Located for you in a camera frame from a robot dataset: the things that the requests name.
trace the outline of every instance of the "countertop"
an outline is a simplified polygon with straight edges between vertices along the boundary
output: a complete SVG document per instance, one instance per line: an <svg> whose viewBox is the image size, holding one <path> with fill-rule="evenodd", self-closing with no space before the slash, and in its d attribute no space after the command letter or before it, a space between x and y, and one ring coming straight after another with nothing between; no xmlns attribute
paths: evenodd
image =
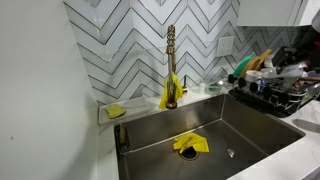
<svg viewBox="0 0 320 180"><path fill-rule="evenodd" d="M212 94L200 94L197 87L189 89L182 99L178 100L178 106L184 106L196 101L210 98ZM151 110L147 113L130 117L121 122L131 121L151 114L159 113L159 97L147 98ZM295 114L282 118L282 121L300 129L306 136L280 151L268 156L249 168L230 177L232 180L283 180L302 179L312 171L320 167L320 102L311 101ZM117 155L113 134L114 124L100 127L98 178L99 180L118 180Z"/></svg>

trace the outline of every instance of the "gold faucet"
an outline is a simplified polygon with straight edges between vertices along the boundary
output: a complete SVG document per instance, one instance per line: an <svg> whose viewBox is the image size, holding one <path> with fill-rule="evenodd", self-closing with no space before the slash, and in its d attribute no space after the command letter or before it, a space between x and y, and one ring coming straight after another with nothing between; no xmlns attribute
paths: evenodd
<svg viewBox="0 0 320 180"><path fill-rule="evenodd" d="M172 73L175 72L175 55L174 55L174 41L175 41L175 27L174 25L170 25L167 31L167 51L168 54L168 68L169 68L169 81L167 84L167 97L168 101L166 103L167 109L175 109L177 108L177 101L175 98L176 85L172 78Z"/></svg>

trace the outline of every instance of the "kitchen sink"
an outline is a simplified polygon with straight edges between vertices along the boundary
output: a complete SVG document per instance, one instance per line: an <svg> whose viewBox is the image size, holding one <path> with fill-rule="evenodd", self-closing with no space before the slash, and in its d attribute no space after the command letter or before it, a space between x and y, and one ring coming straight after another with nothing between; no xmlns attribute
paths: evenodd
<svg viewBox="0 0 320 180"><path fill-rule="evenodd" d="M207 138L209 153L173 150L174 138L191 131ZM117 125L114 132L121 180L227 179L305 136L229 95Z"/></svg>

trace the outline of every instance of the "herringbone tile backsplash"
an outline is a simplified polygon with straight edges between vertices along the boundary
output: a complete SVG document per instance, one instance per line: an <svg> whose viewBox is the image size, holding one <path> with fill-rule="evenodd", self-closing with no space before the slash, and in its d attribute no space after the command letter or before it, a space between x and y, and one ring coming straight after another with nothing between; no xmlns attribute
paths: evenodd
<svg viewBox="0 0 320 180"><path fill-rule="evenodd" d="M187 75L188 86L227 76L253 51L291 44L294 28L237 27L239 6L239 0L65 0L99 104L162 94L170 24L176 27L176 74L181 82ZM223 36L235 37L233 54L216 57Z"/></svg>

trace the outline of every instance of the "dish rack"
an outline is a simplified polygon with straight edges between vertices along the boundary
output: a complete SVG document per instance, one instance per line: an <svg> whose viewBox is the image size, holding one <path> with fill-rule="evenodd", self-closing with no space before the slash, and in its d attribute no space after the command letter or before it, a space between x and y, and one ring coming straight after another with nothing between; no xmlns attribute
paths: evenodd
<svg viewBox="0 0 320 180"><path fill-rule="evenodd" d="M293 86L284 91L281 79L273 79L255 88L244 78L233 82L229 80L229 83L233 86L229 94L236 100L253 109L280 118L290 116L315 98L315 96L308 96L307 92L295 91L296 87Z"/></svg>

